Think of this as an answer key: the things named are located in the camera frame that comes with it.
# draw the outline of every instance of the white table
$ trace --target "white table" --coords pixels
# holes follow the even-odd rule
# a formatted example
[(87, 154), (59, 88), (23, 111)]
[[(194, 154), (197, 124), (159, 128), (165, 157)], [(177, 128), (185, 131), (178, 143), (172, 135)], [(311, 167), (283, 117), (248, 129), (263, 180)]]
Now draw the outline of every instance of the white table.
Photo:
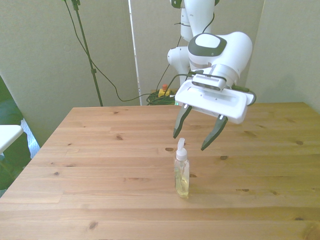
[(0, 125), (0, 153), (6, 150), (24, 130), (19, 125)]

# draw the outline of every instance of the cable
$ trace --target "cable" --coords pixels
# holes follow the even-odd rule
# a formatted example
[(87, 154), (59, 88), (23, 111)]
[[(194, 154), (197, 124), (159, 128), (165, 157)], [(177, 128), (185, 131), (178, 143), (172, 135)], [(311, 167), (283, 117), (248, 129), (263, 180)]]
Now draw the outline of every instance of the cable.
[(249, 90), (249, 93), (251, 93), (251, 94), (253, 95), (253, 99), (252, 99), (252, 101), (250, 102), (250, 104), (248, 105), (248, 106), (251, 106), (252, 104), (254, 104), (254, 103), (256, 102), (256, 100), (257, 100), (257, 95), (256, 95), (253, 91), (251, 91), (251, 90)]
[(210, 26), (210, 24), (212, 24), (212, 22), (213, 22), (214, 20), (215, 20), (215, 13), (213, 13), (213, 18), (212, 18), (211, 22), (209, 22), (209, 24), (204, 28), (204, 30), (203, 30), (202, 33), (205, 32), (205, 30)]
[[(74, 29), (74, 32), (75, 32), (75, 36), (76, 36), (76, 38), (78, 39), (78, 41), (79, 41), (81, 47), (83, 48), (85, 54), (90, 58), (90, 56), (89, 56), (89, 54), (87, 53), (84, 45), (82, 44), (81, 40), (80, 40), (79, 37), (78, 37), (77, 30), (76, 30), (76, 26), (75, 26), (75, 22), (74, 22), (74, 19), (73, 19), (72, 15), (71, 15), (69, 6), (68, 6), (68, 4), (67, 4), (67, 1), (66, 1), (66, 0), (63, 0), (63, 1), (64, 1), (65, 5), (66, 5), (66, 8), (68, 9), (68, 12), (69, 12), (69, 15), (70, 15), (70, 18), (71, 18), (71, 21), (72, 21), (73, 29)], [(121, 102), (129, 102), (129, 101), (138, 99), (138, 98), (140, 98), (140, 97), (142, 97), (142, 96), (150, 95), (150, 94), (151, 94), (151, 93), (146, 93), (146, 94), (139, 95), (139, 96), (134, 97), (134, 98), (129, 99), (129, 100), (122, 100), (122, 99), (120, 98), (119, 94), (118, 94), (118, 89), (117, 89), (117, 87), (114, 85), (114, 83), (97, 67), (97, 65), (94, 63), (94, 61), (92, 61), (92, 59), (91, 59), (91, 62), (92, 62), (92, 64), (96, 67), (96, 69), (97, 69), (97, 70), (109, 81), (109, 83), (111, 83), (111, 85), (114, 87), (115, 93), (116, 93), (118, 99), (119, 99)]]
[(176, 79), (176, 77), (179, 77), (179, 76), (191, 77), (191, 74), (177, 74), (177, 75), (175, 75), (172, 78), (172, 80), (170, 81), (167, 89), (165, 90), (164, 95), (161, 96), (161, 97), (158, 97), (159, 91), (156, 91), (156, 92), (152, 93), (146, 99), (146, 101), (148, 102), (147, 105), (168, 105), (168, 104), (174, 103), (175, 102), (174, 97), (171, 97), (170, 95), (166, 95), (166, 94), (167, 94), (167, 91), (168, 91), (169, 87), (173, 83), (173, 81)]
[(173, 24), (173, 25), (178, 25), (178, 24), (180, 24), (180, 25), (182, 25), (182, 26), (186, 26), (186, 27), (191, 27), (190, 25), (185, 25), (185, 24), (182, 23), (182, 22), (177, 22), (177, 23), (175, 23), (175, 24)]
[[(180, 36), (180, 38), (179, 38), (179, 41), (178, 41), (176, 47), (179, 47), (180, 40), (181, 40), (181, 36)], [(160, 78), (160, 81), (158, 82), (158, 85), (156, 86), (155, 91), (158, 91), (159, 84), (160, 84), (160, 82), (162, 81), (162, 78), (164, 77), (165, 73), (167, 72), (169, 66), (170, 66), (170, 64), (168, 64), (168, 66), (166, 67), (164, 73), (162, 74), (162, 77)]]
[(247, 87), (243, 87), (243, 86), (237, 86), (237, 85), (232, 85), (231, 86), (231, 89), (232, 90), (235, 90), (235, 91), (239, 91), (239, 92), (243, 92), (243, 93), (251, 93), (253, 95), (253, 99), (252, 101), (250, 102), (250, 104), (248, 104), (247, 106), (251, 106), (252, 104), (254, 104), (257, 100), (257, 95), (255, 94), (254, 91), (251, 91), (249, 88)]

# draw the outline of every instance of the yellow liquid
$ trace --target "yellow liquid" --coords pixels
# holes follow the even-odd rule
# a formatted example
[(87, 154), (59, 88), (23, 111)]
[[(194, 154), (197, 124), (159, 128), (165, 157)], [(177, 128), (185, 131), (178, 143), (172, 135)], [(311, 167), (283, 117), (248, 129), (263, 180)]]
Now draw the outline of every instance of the yellow liquid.
[(181, 198), (187, 198), (189, 194), (189, 183), (186, 178), (181, 175), (179, 170), (174, 171), (175, 190)]

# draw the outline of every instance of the microphone stand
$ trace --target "microphone stand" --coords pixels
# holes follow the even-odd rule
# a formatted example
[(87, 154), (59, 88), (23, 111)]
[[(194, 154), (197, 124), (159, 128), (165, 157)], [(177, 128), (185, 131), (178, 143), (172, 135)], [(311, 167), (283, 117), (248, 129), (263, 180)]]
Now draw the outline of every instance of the microphone stand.
[(99, 91), (99, 87), (98, 87), (98, 82), (97, 82), (97, 78), (96, 78), (97, 70), (93, 67), (93, 64), (92, 64), (92, 60), (91, 60), (90, 53), (89, 53), (89, 48), (88, 48), (86, 37), (85, 37), (85, 32), (84, 32), (84, 29), (82, 27), (80, 15), (79, 15), (79, 7), (78, 7), (78, 5), (80, 5), (80, 0), (71, 0), (71, 1), (72, 1), (73, 9), (76, 12), (76, 16), (78, 17), (79, 25), (80, 25), (80, 28), (81, 28), (82, 38), (83, 38), (84, 46), (85, 46), (85, 49), (86, 49), (86, 55), (88, 56), (88, 59), (89, 59), (89, 63), (90, 63), (90, 67), (91, 67), (91, 73), (92, 73), (92, 76), (93, 76), (93, 81), (94, 81), (96, 93), (97, 93), (98, 98), (99, 98), (100, 106), (103, 107), (104, 105), (102, 103), (102, 99), (101, 99), (101, 95), (100, 95), (100, 91)]

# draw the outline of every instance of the wall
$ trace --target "wall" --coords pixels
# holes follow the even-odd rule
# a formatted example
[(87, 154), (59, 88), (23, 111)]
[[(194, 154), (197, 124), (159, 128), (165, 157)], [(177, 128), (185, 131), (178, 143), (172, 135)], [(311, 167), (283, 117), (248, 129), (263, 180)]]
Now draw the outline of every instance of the wall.
[(246, 86), (257, 101), (320, 113), (320, 1), (265, 0)]
[[(81, 0), (79, 9), (91, 58), (123, 99), (136, 97), (128, 1)], [(61, 0), (1, 0), (0, 19), (0, 75), (42, 145), (73, 107), (99, 106), (89, 61)], [(105, 78), (97, 79), (105, 106), (139, 104), (122, 103)]]
[[(246, 33), (255, 42), (264, 0), (221, 0), (215, 7), (213, 33), (229, 34), (235, 31)], [(135, 38), (136, 57), (142, 94), (156, 89), (168, 65), (167, 53), (177, 46), (180, 37), (181, 11), (171, 6), (168, 0), (132, 0), (132, 21)], [(188, 43), (183, 39), (180, 46)], [(238, 84), (244, 86), (248, 74), (247, 67)], [(169, 67), (162, 83), (169, 83), (177, 72)], [(179, 87), (177, 78), (173, 84)]]

